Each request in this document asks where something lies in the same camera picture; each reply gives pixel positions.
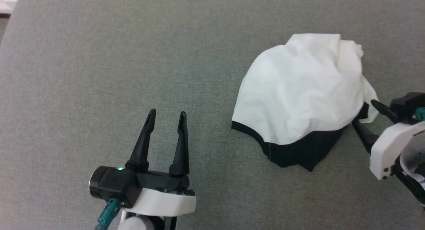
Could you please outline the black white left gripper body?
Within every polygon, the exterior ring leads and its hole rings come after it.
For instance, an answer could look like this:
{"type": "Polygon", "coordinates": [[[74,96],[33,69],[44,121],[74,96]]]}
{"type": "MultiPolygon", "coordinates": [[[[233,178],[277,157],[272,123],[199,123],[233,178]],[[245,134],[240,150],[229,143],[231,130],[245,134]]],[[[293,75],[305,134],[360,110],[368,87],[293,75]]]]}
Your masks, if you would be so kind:
{"type": "Polygon", "coordinates": [[[197,198],[190,189],[188,175],[173,176],[164,172],[137,174],[140,195],[125,213],[159,217],[178,217],[195,212],[197,198]]]}

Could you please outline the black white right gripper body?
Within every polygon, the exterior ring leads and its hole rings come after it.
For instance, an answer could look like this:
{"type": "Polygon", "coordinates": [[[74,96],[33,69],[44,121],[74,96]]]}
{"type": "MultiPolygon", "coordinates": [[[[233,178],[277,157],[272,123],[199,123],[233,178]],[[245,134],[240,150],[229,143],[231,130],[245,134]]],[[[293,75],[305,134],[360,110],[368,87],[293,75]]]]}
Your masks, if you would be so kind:
{"type": "Polygon", "coordinates": [[[416,181],[424,180],[424,130],[421,121],[414,125],[397,123],[384,130],[371,148],[370,170],[378,180],[389,175],[399,159],[402,172],[416,181]]]}

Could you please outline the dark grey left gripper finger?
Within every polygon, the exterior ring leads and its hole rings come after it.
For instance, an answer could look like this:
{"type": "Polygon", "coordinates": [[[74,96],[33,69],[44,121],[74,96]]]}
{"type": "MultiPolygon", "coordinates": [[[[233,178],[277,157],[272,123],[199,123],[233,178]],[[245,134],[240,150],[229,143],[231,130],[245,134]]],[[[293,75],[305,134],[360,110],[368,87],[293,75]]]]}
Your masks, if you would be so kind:
{"type": "Polygon", "coordinates": [[[169,174],[174,177],[182,177],[190,173],[187,114],[184,111],[180,113],[177,132],[179,138],[173,163],[169,167],[169,174]]]}
{"type": "Polygon", "coordinates": [[[149,152],[151,133],[153,132],[155,126],[155,117],[156,109],[151,109],[137,139],[132,154],[125,164],[126,170],[133,171],[134,173],[144,173],[149,169],[149,161],[147,160],[147,157],[149,152]]]}

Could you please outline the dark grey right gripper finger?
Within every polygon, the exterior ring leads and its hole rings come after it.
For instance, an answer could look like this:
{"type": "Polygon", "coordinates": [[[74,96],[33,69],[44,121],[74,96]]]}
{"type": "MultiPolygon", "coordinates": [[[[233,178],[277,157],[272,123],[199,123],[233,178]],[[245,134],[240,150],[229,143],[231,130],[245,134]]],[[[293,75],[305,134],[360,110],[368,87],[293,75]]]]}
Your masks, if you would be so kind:
{"type": "Polygon", "coordinates": [[[353,120],[352,126],[355,129],[355,132],[357,133],[357,136],[362,142],[366,152],[370,154],[371,149],[373,145],[375,144],[375,142],[378,140],[379,136],[376,134],[373,134],[369,129],[367,129],[367,127],[365,127],[362,123],[360,123],[359,119],[353,120]]]}
{"type": "Polygon", "coordinates": [[[371,100],[371,104],[381,115],[385,115],[392,123],[399,122],[398,115],[393,112],[389,106],[386,106],[378,100],[371,100]]]}

